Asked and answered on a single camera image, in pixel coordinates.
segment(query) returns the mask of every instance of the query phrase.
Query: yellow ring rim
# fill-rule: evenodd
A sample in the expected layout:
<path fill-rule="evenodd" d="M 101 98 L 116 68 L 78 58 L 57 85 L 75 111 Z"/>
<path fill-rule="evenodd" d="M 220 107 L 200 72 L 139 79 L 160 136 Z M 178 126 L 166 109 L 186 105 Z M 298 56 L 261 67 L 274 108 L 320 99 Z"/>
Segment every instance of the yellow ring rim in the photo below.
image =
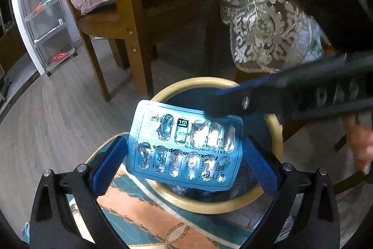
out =
<path fill-rule="evenodd" d="M 157 95 L 155 95 L 152 98 L 152 100 L 156 102 L 165 102 L 166 100 L 180 92 L 195 88 L 209 87 L 224 89 L 233 88 L 237 86 L 238 83 L 224 78 L 194 77 L 185 79 L 183 81 L 179 81 L 166 87 Z M 277 117 L 274 114 L 265 115 L 265 119 L 271 132 L 272 152 L 279 159 L 279 161 L 282 161 L 282 126 L 279 124 Z M 220 214 L 234 211 L 244 206 L 247 206 L 263 194 L 262 188 L 257 184 L 247 193 L 235 199 L 228 200 L 225 202 L 205 203 L 180 196 L 173 192 L 171 189 L 167 188 L 161 182 L 153 181 L 150 179 L 146 179 L 146 181 L 149 184 L 149 186 L 167 202 L 181 209 L 200 214 Z"/>

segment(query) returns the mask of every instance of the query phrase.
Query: lace trim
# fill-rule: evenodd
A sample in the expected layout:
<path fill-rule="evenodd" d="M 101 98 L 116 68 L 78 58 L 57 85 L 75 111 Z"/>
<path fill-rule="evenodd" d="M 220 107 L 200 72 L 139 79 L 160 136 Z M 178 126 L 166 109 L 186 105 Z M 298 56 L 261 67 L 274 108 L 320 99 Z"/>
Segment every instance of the lace trim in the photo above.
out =
<path fill-rule="evenodd" d="M 303 52 L 297 43 L 303 12 L 298 8 L 287 0 L 222 1 L 221 17 L 230 24 L 231 53 L 237 68 L 278 72 L 283 62 L 301 62 Z"/>

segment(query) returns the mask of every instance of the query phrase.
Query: human hand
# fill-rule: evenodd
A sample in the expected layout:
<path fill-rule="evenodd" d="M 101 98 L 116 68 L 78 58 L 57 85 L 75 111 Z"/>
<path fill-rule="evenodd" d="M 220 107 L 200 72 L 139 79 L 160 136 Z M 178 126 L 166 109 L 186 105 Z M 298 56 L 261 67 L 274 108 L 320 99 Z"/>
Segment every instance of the human hand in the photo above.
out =
<path fill-rule="evenodd" d="M 343 118 L 343 122 L 355 162 L 361 171 L 367 173 L 370 162 L 373 161 L 373 130 L 358 125 L 355 115 Z"/>

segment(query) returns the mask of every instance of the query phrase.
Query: blister pack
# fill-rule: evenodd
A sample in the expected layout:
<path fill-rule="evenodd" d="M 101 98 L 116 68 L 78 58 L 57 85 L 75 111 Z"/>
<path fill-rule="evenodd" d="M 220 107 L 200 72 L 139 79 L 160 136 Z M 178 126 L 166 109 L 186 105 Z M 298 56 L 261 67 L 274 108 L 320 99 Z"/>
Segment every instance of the blister pack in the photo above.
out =
<path fill-rule="evenodd" d="M 142 100 L 128 141 L 126 169 L 135 176 L 181 187 L 232 187 L 242 159 L 243 122 L 228 115 Z"/>

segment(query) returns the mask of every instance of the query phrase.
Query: silver bolt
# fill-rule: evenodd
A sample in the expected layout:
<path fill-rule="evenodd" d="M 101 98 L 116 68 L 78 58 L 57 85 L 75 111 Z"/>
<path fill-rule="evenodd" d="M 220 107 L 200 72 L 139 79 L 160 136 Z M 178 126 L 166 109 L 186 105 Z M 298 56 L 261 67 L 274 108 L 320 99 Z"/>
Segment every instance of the silver bolt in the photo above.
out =
<path fill-rule="evenodd" d="M 51 169 L 47 169 L 43 172 L 43 175 L 44 176 L 50 176 L 50 174 L 52 173 L 52 170 Z"/>
<path fill-rule="evenodd" d="M 321 175 L 327 175 L 328 173 L 324 168 L 320 168 L 318 171 L 320 172 Z"/>
<path fill-rule="evenodd" d="M 87 169 L 86 164 L 80 164 L 77 168 L 78 172 L 84 172 Z"/>
<path fill-rule="evenodd" d="M 242 108 L 244 110 L 247 110 L 249 108 L 249 105 L 250 105 L 250 99 L 248 96 L 245 96 L 244 99 L 242 100 Z"/>
<path fill-rule="evenodd" d="M 286 170 L 286 171 L 292 171 L 293 170 L 293 165 L 292 164 L 289 164 L 289 163 L 284 163 L 283 165 L 283 168 Z"/>

